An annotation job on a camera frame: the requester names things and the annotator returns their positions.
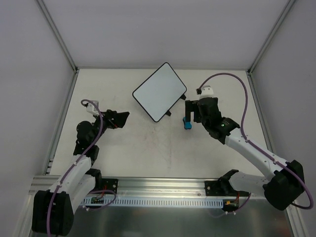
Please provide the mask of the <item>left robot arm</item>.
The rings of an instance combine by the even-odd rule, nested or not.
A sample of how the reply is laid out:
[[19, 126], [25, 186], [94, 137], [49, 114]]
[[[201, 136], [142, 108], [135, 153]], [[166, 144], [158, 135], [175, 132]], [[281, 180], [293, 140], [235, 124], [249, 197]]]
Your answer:
[[95, 122], [82, 121], [77, 125], [71, 165], [47, 190], [35, 194], [33, 232], [57, 236], [69, 234], [75, 212], [84, 197], [104, 188], [101, 171], [92, 167], [99, 153], [96, 142], [107, 129], [123, 128], [128, 116], [129, 112], [107, 110], [95, 113]]

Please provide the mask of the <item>right aluminium frame post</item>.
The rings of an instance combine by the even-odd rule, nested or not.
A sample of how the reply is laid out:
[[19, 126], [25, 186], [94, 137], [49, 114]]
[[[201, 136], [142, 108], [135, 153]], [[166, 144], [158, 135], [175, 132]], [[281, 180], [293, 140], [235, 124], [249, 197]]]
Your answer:
[[257, 53], [257, 55], [256, 55], [255, 59], [253, 60], [251, 66], [247, 70], [249, 75], [251, 75], [254, 72], [255, 68], [259, 64], [261, 58], [264, 56], [266, 50], [268, 49], [269, 45], [271, 44], [272, 40], [276, 36], [278, 30], [281, 28], [283, 22], [287, 18], [288, 14], [292, 10], [292, 8], [293, 8], [293, 6], [294, 6], [294, 4], [296, 2], [297, 2], [296, 0], [288, 0], [286, 2], [286, 5], [284, 6], [284, 8], [281, 11], [280, 15], [278, 16], [277, 20], [273, 24], [270, 32], [268, 33], [266, 39], [264, 40], [264, 43], [262, 44], [259, 52]]

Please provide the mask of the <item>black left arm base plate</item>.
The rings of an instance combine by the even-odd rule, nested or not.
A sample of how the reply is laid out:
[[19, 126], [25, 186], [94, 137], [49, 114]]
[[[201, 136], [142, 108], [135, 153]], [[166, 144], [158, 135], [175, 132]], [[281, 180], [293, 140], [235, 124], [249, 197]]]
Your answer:
[[118, 179], [115, 178], [102, 178], [102, 188], [105, 190], [103, 193], [107, 194], [117, 194], [118, 191]]

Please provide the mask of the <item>aluminium mounting rail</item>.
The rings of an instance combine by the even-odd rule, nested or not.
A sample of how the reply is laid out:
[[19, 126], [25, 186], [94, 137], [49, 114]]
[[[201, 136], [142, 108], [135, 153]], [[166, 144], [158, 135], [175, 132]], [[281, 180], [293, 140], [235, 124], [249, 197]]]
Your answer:
[[[231, 178], [234, 184], [232, 188], [237, 191], [252, 193], [255, 197], [264, 197], [262, 185], [264, 179], [257, 181], [246, 180], [246, 175], [236, 174], [237, 178]], [[201, 178], [140, 178], [140, 177], [105, 177], [118, 179], [118, 197], [146, 197], [146, 198], [204, 198], [204, 181], [217, 179]], [[33, 178], [29, 194], [35, 194], [37, 191], [51, 190], [54, 192], [56, 186], [60, 184], [59, 176], [44, 175]], [[96, 181], [91, 175], [84, 175], [80, 181], [62, 181], [58, 192], [66, 191], [70, 195], [77, 190], [89, 187], [87, 193], [94, 187], [102, 188], [102, 181]]]

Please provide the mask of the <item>aluminium frame post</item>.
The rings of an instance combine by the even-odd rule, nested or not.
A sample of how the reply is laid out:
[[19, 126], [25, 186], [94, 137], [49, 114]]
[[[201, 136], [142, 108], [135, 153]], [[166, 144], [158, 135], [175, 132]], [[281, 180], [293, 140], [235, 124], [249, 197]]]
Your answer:
[[76, 73], [78, 70], [78, 67], [76, 66], [76, 63], [75, 63], [74, 59], [72, 58], [63, 38], [62, 38], [62, 36], [61, 36], [61, 34], [60, 34], [56, 24], [55, 24], [50, 12], [49, 12], [49, 9], [48, 9], [46, 3], [43, 0], [35, 0], [35, 2], [37, 4], [40, 12], [42, 13], [46, 23], [48, 24], [50, 30], [52, 31], [55, 39], [57, 40], [57, 43], [58, 43], [59, 47], [61, 48], [64, 56], [66, 57], [66, 60], [69, 63], [72, 71]]
[[286, 5], [284, 6], [284, 8], [281, 11], [280, 15], [278, 16], [277, 20], [273, 24], [270, 32], [268, 33], [266, 39], [264, 40], [264, 43], [262, 44], [259, 52], [257, 53], [257, 55], [256, 55], [255, 59], [253, 60], [251, 66], [247, 70], [249, 75], [251, 75], [254, 72], [255, 68], [259, 64], [261, 58], [264, 56], [266, 50], [268, 49], [269, 45], [271, 44], [272, 40], [276, 36], [278, 30], [281, 28], [283, 22], [287, 18], [288, 14], [292, 10], [292, 8], [293, 8], [293, 6], [294, 6], [294, 4], [296, 2], [297, 2], [296, 0], [288, 0], [286, 2]]

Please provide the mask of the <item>blue whiteboard eraser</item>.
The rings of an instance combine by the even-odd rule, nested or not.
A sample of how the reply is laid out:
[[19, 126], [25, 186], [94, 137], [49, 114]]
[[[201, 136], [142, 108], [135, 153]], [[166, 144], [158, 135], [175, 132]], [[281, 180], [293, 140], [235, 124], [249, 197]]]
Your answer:
[[184, 124], [184, 129], [185, 130], [192, 129], [192, 124], [191, 124], [190, 121], [186, 121], [186, 117], [183, 117], [183, 124]]

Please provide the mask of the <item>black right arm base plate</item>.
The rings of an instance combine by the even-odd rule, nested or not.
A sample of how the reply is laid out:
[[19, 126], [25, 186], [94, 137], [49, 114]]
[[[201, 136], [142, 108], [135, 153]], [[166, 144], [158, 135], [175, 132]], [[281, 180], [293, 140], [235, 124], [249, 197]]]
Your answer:
[[237, 197], [238, 194], [246, 197], [249, 195], [248, 192], [234, 190], [228, 181], [221, 180], [204, 181], [204, 189], [207, 197]]

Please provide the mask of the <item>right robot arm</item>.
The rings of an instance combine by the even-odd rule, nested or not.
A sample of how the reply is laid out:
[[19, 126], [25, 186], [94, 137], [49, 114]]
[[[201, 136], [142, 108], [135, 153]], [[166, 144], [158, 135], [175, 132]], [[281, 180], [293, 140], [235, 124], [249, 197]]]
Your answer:
[[191, 128], [191, 121], [201, 123], [213, 139], [241, 154], [261, 172], [256, 176], [232, 169], [211, 185], [216, 194], [257, 194], [274, 208], [285, 210], [305, 191], [302, 165], [296, 160], [288, 162], [252, 142], [238, 123], [221, 115], [216, 97], [185, 101], [186, 129]]

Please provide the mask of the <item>left aluminium frame post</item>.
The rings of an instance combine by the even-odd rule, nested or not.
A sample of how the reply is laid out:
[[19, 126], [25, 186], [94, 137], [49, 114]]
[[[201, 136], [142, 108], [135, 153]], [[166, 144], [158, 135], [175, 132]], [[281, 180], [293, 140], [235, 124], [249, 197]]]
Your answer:
[[55, 24], [50, 12], [49, 12], [49, 9], [48, 9], [46, 3], [43, 0], [35, 0], [35, 2], [37, 4], [40, 12], [42, 13], [46, 23], [48, 24], [50, 30], [52, 31], [55, 39], [57, 40], [57, 43], [58, 43], [59, 47], [61, 48], [64, 56], [66, 57], [66, 60], [69, 63], [72, 71], [76, 73], [78, 70], [78, 67], [76, 66], [76, 63], [75, 63], [74, 59], [72, 58], [63, 38], [62, 38], [62, 36], [61, 36], [61, 34], [60, 34], [56, 24]]

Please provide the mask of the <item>left aluminium side rail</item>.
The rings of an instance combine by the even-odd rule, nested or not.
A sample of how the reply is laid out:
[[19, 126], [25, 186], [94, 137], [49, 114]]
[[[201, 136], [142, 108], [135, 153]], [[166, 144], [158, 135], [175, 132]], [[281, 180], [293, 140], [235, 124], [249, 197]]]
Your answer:
[[64, 122], [66, 119], [67, 111], [69, 109], [69, 105], [71, 102], [71, 97], [73, 95], [73, 91], [74, 91], [74, 88], [75, 88], [75, 85], [77, 82], [78, 74], [79, 74], [79, 69], [77, 69], [74, 72], [73, 77], [71, 79], [71, 83], [70, 83], [69, 88], [67, 90], [66, 98], [65, 98], [64, 102], [62, 103], [61, 113], [59, 115], [57, 125], [56, 125], [56, 128], [55, 128], [54, 133], [53, 133], [52, 141], [50, 143], [50, 146], [49, 146], [46, 158], [45, 158], [45, 162], [44, 162], [44, 165], [42, 167], [42, 172], [41, 172], [42, 175], [49, 174], [48, 170], [50, 169], [50, 164], [54, 160], [55, 153], [56, 153], [58, 143], [60, 140], [61, 132], [62, 132]]

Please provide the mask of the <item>aluminium side rail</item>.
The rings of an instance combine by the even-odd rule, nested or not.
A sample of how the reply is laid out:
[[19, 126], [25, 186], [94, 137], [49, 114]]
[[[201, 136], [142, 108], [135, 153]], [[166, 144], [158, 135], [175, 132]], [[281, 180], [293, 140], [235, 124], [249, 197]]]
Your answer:
[[73, 77], [71, 79], [71, 83], [70, 83], [69, 88], [67, 90], [66, 98], [65, 98], [64, 102], [62, 103], [61, 113], [59, 115], [57, 125], [56, 125], [56, 128], [55, 128], [54, 133], [53, 133], [52, 141], [50, 143], [50, 146], [49, 146], [46, 158], [45, 158], [45, 162], [44, 162], [44, 165], [42, 167], [42, 172], [41, 172], [42, 175], [49, 174], [48, 170], [50, 169], [50, 164], [54, 160], [55, 153], [56, 153], [58, 143], [60, 140], [61, 132], [62, 132], [64, 122], [66, 119], [67, 111], [69, 109], [69, 105], [71, 102], [71, 97], [73, 95], [73, 91], [74, 91], [74, 88], [75, 88], [75, 85], [77, 82], [78, 74], [79, 74], [79, 69], [77, 69], [74, 72]]
[[251, 94], [252, 94], [252, 97], [253, 97], [253, 100], [255, 103], [256, 111], [257, 111], [257, 114], [259, 117], [260, 125], [261, 125], [262, 131], [263, 131], [266, 146], [270, 152], [275, 153], [275, 149], [274, 149], [272, 140], [271, 140], [269, 132], [268, 132], [268, 127], [267, 127], [266, 121], [264, 119], [264, 115], [263, 115], [263, 111], [262, 111], [262, 108], [260, 105], [259, 97], [258, 97], [257, 91], [255, 89], [253, 78], [252, 78], [250, 72], [248, 72], [248, 71], [246, 71], [246, 75], [247, 75], [248, 83], [249, 83], [249, 86], [251, 89]]

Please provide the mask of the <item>black framed whiteboard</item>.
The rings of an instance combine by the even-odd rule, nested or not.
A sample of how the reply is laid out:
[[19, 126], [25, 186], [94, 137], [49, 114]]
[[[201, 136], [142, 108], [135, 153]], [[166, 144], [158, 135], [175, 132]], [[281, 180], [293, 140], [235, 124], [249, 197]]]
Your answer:
[[132, 97], [154, 122], [159, 122], [171, 115], [170, 109], [179, 99], [186, 99], [186, 92], [185, 84], [165, 62], [132, 92]]

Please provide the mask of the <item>right aluminium side rail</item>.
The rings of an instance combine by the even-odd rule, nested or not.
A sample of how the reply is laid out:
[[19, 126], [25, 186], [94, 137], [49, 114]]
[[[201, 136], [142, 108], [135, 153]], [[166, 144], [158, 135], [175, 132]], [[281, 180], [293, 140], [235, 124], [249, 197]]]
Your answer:
[[264, 115], [263, 115], [263, 111], [262, 111], [262, 108], [260, 105], [259, 97], [258, 97], [257, 91], [255, 89], [253, 78], [252, 78], [250, 72], [248, 72], [248, 71], [246, 71], [246, 75], [247, 75], [248, 83], [249, 83], [249, 86], [251, 89], [251, 94], [252, 94], [252, 97], [253, 97], [253, 100], [255, 103], [256, 111], [257, 111], [257, 114], [259, 117], [260, 125], [261, 125], [262, 131], [263, 131], [266, 146], [270, 152], [275, 153], [275, 149], [274, 149], [272, 140], [271, 140], [269, 132], [268, 132], [268, 127], [267, 127], [266, 121], [264, 119]]

